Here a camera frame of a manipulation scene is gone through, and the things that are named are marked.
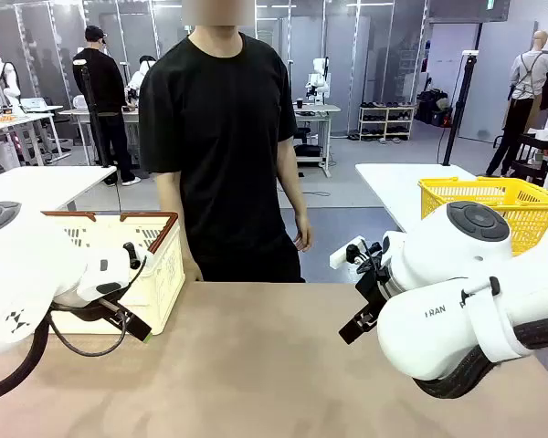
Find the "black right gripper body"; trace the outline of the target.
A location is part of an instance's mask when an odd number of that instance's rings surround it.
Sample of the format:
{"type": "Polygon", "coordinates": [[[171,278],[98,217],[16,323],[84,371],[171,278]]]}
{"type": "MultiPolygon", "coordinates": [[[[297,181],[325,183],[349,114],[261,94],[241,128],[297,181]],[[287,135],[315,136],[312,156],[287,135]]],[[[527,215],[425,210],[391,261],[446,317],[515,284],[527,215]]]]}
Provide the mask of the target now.
{"type": "Polygon", "coordinates": [[[378,316],[390,298],[386,284],[390,279],[385,268],[369,268],[355,284],[355,289],[366,300],[367,304],[358,312],[359,315],[378,316]]]}

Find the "person's right hand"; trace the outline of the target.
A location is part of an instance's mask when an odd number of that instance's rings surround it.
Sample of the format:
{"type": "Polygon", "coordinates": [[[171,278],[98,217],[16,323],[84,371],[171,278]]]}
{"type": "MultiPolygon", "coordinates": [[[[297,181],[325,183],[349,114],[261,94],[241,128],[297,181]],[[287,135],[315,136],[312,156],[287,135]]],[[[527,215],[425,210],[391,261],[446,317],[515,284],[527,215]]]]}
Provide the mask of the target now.
{"type": "Polygon", "coordinates": [[[183,269],[184,269],[186,281],[202,282],[204,280],[201,269],[195,260],[190,258],[185,258],[183,260],[183,269]]]}

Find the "person's left hand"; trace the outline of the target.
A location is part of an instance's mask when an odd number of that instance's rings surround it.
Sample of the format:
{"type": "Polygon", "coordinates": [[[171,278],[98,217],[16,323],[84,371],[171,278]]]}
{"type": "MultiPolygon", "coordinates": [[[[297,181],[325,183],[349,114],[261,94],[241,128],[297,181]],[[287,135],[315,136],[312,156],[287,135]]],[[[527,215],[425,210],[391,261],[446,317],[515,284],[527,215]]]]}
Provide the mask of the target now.
{"type": "Polygon", "coordinates": [[[295,214],[295,224],[297,234],[293,239],[293,244],[298,251],[307,252],[313,243],[313,232],[308,215],[306,213],[295,214]]]}

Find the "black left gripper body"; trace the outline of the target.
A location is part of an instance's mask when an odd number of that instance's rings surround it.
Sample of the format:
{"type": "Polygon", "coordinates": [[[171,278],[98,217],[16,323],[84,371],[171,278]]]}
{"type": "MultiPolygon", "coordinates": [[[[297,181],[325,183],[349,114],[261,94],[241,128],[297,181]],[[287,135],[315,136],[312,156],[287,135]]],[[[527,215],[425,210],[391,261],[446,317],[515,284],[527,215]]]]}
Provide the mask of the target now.
{"type": "Polygon", "coordinates": [[[94,322],[102,319],[113,326],[124,326],[129,320],[126,309],[118,302],[118,298],[111,296],[99,298],[83,308],[67,306],[67,311],[83,321],[94,322]]]}

